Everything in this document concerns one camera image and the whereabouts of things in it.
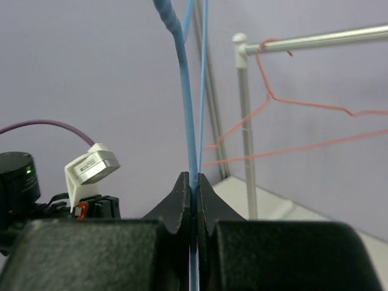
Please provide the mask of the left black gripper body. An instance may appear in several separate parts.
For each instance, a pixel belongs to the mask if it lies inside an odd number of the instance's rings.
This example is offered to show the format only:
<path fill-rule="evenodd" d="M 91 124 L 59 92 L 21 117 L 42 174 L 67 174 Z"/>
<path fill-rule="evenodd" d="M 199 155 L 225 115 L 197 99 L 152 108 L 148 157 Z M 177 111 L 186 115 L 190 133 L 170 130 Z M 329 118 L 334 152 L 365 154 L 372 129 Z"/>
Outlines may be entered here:
<path fill-rule="evenodd" d="M 68 193 L 55 195 L 47 204 L 39 205 L 39 219 L 41 218 L 70 218 L 70 219 L 120 219 L 119 199 L 113 196 L 93 195 L 80 200 L 71 210 L 64 201 L 70 199 Z"/>

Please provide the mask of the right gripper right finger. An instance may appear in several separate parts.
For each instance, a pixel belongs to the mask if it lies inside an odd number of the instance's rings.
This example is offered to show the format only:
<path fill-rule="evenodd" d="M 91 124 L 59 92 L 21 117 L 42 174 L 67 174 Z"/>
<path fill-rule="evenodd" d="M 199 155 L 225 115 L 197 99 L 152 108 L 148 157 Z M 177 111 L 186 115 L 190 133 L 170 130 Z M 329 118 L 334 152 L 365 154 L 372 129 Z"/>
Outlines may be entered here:
<path fill-rule="evenodd" d="M 381 290 L 356 231 L 332 221 L 246 220 L 198 177 L 201 290 Z"/>

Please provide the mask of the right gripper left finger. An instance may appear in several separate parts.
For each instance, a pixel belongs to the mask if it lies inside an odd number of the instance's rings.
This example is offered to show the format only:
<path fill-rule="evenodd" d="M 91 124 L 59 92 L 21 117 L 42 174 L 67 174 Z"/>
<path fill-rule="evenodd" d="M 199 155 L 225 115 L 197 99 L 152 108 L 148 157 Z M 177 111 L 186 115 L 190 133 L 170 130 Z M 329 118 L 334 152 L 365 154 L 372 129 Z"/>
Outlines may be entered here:
<path fill-rule="evenodd" d="M 31 222 L 1 271 L 2 290 L 188 290 L 189 175 L 171 195 L 175 225 L 156 219 Z"/>

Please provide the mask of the pink wire hanger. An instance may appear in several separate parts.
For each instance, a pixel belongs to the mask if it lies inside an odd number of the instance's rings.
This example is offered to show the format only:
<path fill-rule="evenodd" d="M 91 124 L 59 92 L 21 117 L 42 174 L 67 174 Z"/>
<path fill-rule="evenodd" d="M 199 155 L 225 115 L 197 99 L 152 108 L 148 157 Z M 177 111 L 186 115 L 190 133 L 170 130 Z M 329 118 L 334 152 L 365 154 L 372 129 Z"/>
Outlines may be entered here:
<path fill-rule="evenodd" d="M 302 106 L 307 106 L 307 107 L 316 107 L 316 108 L 320 108 L 320 109 L 341 111 L 341 112 L 344 112 L 347 115 L 349 115 L 351 117 L 355 117 L 355 118 L 360 117 L 360 116 L 364 116 L 364 115 L 387 115 L 386 110 L 362 110 L 359 112 L 351 112 L 350 110 L 348 110 L 345 107 L 317 104 L 317 103 L 311 103 L 311 102 L 294 101 L 291 99 L 284 99 L 284 98 L 277 98 L 275 96 L 271 86 L 270 86 L 269 80 L 267 79 L 267 75 L 264 71 L 263 65 L 262 65 L 261 60 L 260 60 L 261 52 L 267 47 L 267 44 L 273 44 L 275 42 L 275 40 L 276 40 L 275 38 L 270 38 L 270 39 L 267 39 L 267 40 L 259 43 L 257 46 L 254 47 L 256 64 L 260 70 L 260 73 L 261 73 L 261 76 L 263 79 L 263 83 L 264 83 L 264 86 L 266 88 L 266 100 L 259 107 L 257 107 L 254 111 L 249 113 L 246 117 L 244 117 L 237 124 L 235 124 L 233 127 L 231 127 L 228 131 L 223 133 L 220 136 L 220 138 L 218 139 L 218 141 L 216 142 L 216 144 L 207 145 L 207 146 L 205 146 L 205 149 L 218 148 L 221 145 L 221 141 L 223 141 L 224 138 L 226 138 L 229 134 L 234 132 L 243 123 L 251 120 L 262 109 L 264 109 L 266 106 L 268 106 L 272 99 L 275 101 L 278 101 L 278 102 L 288 103 L 288 104 L 293 104 L 293 105 L 302 105 Z M 237 157 L 237 158 L 222 159 L 220 161 L 204 162 L 204 163 L 202 163 L 202 165 L 203 166 L 215 166 L 215 165 L 227 164 L 230 162 L 248 161 L 248 160 L 253 160 L 253 159 L 258 159 L 258 158 L 263 158 L 263 157 L 268 157 L 268 156 L 281 155 L 281 154 L 285 154 L 285 153 L 292 153 L 292 152 L 298 152 L 298 151 L 303 151 L 303 150 L 310 150 L 310 149 L 319 148 L 319 147 L 328 147 L 328 146 L 332 146 L 335 144 L 352 142 L 352 141 L 356 141 L 358 139 L 373 138 L 376 136 L 386 135 L 386 134 L 387 134 L 387 129 L 381 129 L 381 130 L 377 130 L 377 131 L 373 131 L 373 132 L 360 133 L 360 134 L 353 135 L 353 136 L 346 136 L 343 138 L 330 139 L 327 141 L 316 142 L 313 144 L 299 145 L 299 146 L 291 147 L 291 148 L 287 148 L 287 149 L 274 150 L 274 151 L 270 151 L 270 152 L 262 152 L 262 153 L 251 154 L 251 155 L 244 155 L 244 156 Z"/>

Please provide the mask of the blue wire hanger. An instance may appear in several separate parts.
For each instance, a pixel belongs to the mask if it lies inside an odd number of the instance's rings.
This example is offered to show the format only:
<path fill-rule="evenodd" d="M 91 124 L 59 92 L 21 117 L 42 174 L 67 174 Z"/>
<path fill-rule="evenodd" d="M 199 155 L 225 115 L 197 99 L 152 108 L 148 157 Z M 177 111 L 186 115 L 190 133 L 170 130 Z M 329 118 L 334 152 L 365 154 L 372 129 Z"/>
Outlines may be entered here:
<path fill-rule="evenodd" d="M 195 127 L 193 122 L 192 96 L 190 88 L 189 67 L 187 63 L 184 35 L 179 18 L 170 1 L 153 2 L 161 21 L 172 34 L 178 58 L 181 91 L 186 127 L 187 153 L 189 161 L 190 187 L 190 228 L 189 228 L 189 289 L 199 290 L 199 255 L 198 255 L 198 214 L 197 214 L 197 187 L 198 166 L 195 143 Z"/>

